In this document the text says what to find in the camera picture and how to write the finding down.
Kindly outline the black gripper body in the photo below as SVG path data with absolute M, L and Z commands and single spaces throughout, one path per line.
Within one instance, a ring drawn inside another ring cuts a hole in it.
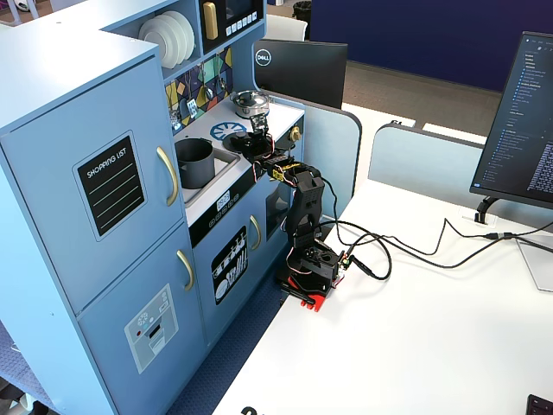
M 268 131 L 248 132 L 250 138 L 241 145 L 251 146 L 255 150 L 255 156 L 245 156 L 250 162 L 264 163 L 270 159 L 275 151 L 275 141 Z

